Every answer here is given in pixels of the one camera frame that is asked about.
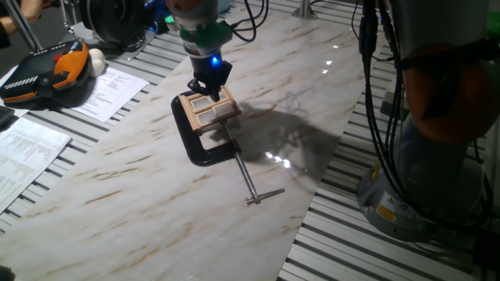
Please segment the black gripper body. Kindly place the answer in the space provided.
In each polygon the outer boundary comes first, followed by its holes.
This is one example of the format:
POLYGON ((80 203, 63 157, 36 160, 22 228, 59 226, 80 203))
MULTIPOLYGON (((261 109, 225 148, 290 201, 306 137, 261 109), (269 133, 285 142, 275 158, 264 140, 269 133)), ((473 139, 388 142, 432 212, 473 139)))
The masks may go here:
POLYGON ((227 82, 232 65, 223 60, 220 50, 206 56, 191 56, 194 78, 210 79, 210 87, 222 86, 227 82))

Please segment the person hand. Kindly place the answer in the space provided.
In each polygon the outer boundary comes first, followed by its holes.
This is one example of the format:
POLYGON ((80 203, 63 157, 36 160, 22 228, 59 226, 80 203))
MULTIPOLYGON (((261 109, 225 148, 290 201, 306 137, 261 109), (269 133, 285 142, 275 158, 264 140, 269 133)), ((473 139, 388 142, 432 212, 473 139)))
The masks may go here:
POLYGON ((51 4, 52 0, 21 0, 20 9, 25 18, 31 23, 37 20, 42 10, 51 4))

